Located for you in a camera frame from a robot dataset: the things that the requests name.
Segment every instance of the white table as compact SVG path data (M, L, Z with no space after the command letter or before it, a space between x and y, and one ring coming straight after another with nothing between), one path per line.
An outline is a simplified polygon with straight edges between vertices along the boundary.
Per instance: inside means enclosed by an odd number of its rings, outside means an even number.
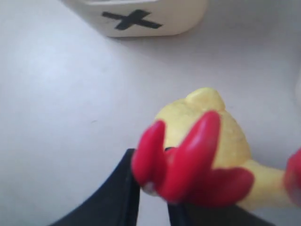
M161 107L199 87L220 91L255 159L284 168L301 145L300 25L299 0L213 0L186 34L115 40L58 1L1 1L0 225L69 212ZM256 214L301 221L301 210ZM155 224L168 225L166 206L144 195L139 225Z

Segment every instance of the black x mark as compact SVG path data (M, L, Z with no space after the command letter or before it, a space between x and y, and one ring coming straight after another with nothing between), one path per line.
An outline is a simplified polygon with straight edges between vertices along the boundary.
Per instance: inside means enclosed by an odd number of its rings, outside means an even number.
M137 9L128 16L123 16L119 14L103 12L103 17L110 19L121 20L121 22L115 27L115 29L124 31L133 25L139 25L143 27L149 27L152 29L158 29L162 24L157 24L151 21L143 20L147 15L151 13L144 10Z

